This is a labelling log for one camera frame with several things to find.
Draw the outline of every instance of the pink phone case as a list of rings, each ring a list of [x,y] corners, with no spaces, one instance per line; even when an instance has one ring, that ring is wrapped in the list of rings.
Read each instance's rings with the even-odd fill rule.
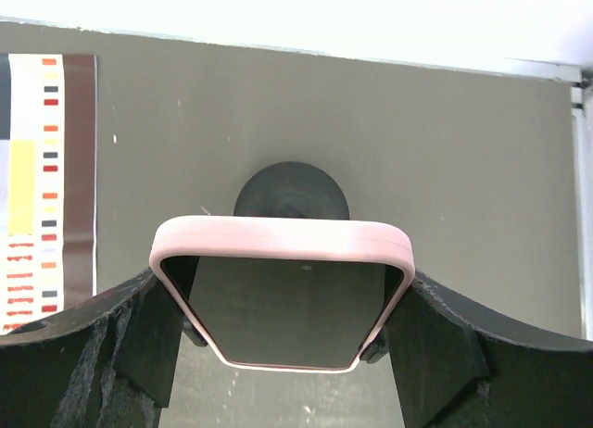
[[[161,262],[164,259],[177,256],[380,263],[400,269],[404,278],[347,368],[320,370],[290,365],[272,367],[235,363],[222,355],[201,324],[199,317],[161,269]],[[379,333],[415,274],[410,239],[400,229],[389,224],[353,220],[216,216],[178,217],[161,224],[150,253],[150,267],[222,363],[235,368],[252,370],[327,373],[348,372],[356,368],[360,362],[360,354]]]

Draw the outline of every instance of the printed color chart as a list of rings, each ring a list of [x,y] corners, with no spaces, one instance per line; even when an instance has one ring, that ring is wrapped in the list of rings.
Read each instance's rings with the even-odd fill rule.
[[[95,69],[0,55],[0,334],[95,293]]]

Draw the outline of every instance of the black circular base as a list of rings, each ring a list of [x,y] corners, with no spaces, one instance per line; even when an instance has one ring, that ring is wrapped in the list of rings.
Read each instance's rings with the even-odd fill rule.
[[[237,197],[237,217],[349,220],[340,186],[323,170],[302,162],[280,162],[253,175]]]

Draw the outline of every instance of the brown stripe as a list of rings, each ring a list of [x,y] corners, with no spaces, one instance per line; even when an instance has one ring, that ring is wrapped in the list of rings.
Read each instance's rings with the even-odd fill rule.
[[[64,308],[93,296],[95,239],[94,56],[63,56]]]

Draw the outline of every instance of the phone screen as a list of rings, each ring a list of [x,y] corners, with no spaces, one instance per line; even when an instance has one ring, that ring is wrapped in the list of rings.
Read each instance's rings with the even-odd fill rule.
[[[347,368],[403,273],[382,264],[174,257],[162,268],[231,362]]]

